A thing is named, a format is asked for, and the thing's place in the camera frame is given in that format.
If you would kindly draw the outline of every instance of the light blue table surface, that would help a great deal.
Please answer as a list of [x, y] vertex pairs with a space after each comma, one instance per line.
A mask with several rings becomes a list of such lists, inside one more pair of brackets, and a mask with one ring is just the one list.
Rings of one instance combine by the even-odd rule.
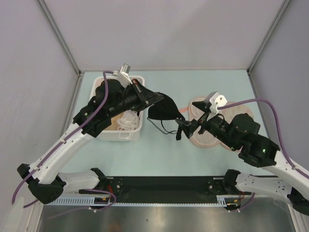
[[[152, 91], [169, 95], [178, 108], [187, 107], [191, 99], [207, 96], [213, 91], [225, 95], [228, 101], [238, 102], [254, 98], [245, 70], [234, 71], [141, 71], [130, 72], [145, 78], [145, 86]], [[86, 72], [78, 96], [75, 112], [87, 105], [94, 80], [101, 72]], [[256, 103], [249, 103], [256, 122], [265, 128]], [[236, 169], [254, 175], [269, 175], [238, 158], [237, 152], [221, 145], [200, 148], [183, 134], [180, 141], [175, 135], [164, 135], [144, 114], [141, 137], [135, 142], [103, 142], [93, 140], [83, 147], [63, 168], [63, 172], [83, 172], [98, 167], [108, 176], [199, 176], [224, 175], [227, 169]], [[176, 130], [174, 121], [165, 121], [168, 130]]]

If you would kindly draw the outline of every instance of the mask ear loop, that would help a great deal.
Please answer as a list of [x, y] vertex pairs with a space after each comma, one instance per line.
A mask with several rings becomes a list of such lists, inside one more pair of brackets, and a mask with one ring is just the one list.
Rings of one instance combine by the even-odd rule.
[[119, 134], [118, 134], [118, 139], [128, 139], [128, 140], [131, 139], [132, 135], [133, 135], [133, 131], [135, 130], [135, 128], [138, 127], [138, 122], [139, 122], [140, 116], [137, 114], [137, 112], [135, 112], [135, 111], [132, 111], [132, 112], [135, 115], [134, 115], [132, 122], [130, 122], [131, 130], [130, 130], [128, 137], [121, 137], [120, 135], [121, 135], [122, 131], [128, 131], [129, 127], [121, 122], [121, 120], [120, 120], [121, 118], [117, 120], [117, 123], [120, 125], [119, 127], [117, 127], [117, 130], [120, 131]]
[[163, 130], [165, 130], [165, 132], [163, 130], [161, 130], [152, 120], [150, 120], [149, 117], [147, 117], [148, 121], [150, 121], [159, 131], [161, 131], [163, 134], [167, 135], [167, 134], [177, 134], [176, 130], [173, 131], [168, 131], [167, 129], [165, 129], [165, 127], [163, 126], [163, 121], [161, 120], [161, 126], [163, 128]]

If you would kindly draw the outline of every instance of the white plastic container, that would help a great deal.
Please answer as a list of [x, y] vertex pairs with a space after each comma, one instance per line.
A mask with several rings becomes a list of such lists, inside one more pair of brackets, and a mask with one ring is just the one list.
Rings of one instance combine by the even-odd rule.
[[[143, 86], [145, 85], [145, 79], [141, 76], [130, 76], [130, 79], [137, 79]], [[114, 76], [107, 76], [107, 79], [117, 79]], [[104, 80], [103, 76], [100, 76], [96, 78], [93, 82], [90, 98], [91, 99], [95, 93], [96, 88], [101, 85], [102, 81]], [[143, 111], [140, 112], [140, 121], [139, 126], [132, 131], [129, 130], [104, 130], [102, 131], [97, 138], [102, 141], [136, 141], [140, 138], [140, 131], [142, 127], [143, 122]]]

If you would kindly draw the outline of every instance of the white wall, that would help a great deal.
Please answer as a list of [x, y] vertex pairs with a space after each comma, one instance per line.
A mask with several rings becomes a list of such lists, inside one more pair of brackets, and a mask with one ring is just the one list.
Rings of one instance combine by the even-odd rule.
[[0, 5], [1, 223], [21, 181], [17, 167], [60, 136], [77, 77], [34, 0]]
[[247, 69], [283, 0], [46, 0], [81, 70]]
[[[252, 73], [258, 97], [270, 100], [279, 115], [289, 155], [309, 169], [309, 1], [292, 1]], [[271, 138], [273, 115], [262, 107]]]

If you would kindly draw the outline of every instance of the black face mask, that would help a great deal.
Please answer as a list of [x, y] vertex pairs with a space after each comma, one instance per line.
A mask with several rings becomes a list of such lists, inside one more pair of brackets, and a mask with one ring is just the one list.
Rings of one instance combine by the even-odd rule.
[[162, 120], [175, 120], [177, 118], [179, 119], [183, 119], [185, 120], [185, 118], [183, 117], [183, 115], [179, 112], [177, 105], [175, 104], [175, 102], [173, 101], [172, 98], [170, 98], [168, 95], [164, 94], [164, 93], [160, 93], [164, 96], [164, 99], [161, 101], [158, 101], [157, 103], [155, 103], [153, 106], [151, 106], [148, 109], [148, 117], [147, 119], [149, 121], [151, 121], [150, 119], [154, 119], [154, 120], [160, 120], [161, 121], [161, 125], [162, 128], [166, 131], [162, 131], [159, 127], [157, 127], [152, 121], [151, 123], [157, 127], [161, 132], [163, 132], [164, 134], [177, 134], [176, 135], [176, 140], [181, 140], [181, 129], [178, 127], [178, 130], [175, 131], [167, 131], [162, 123]]

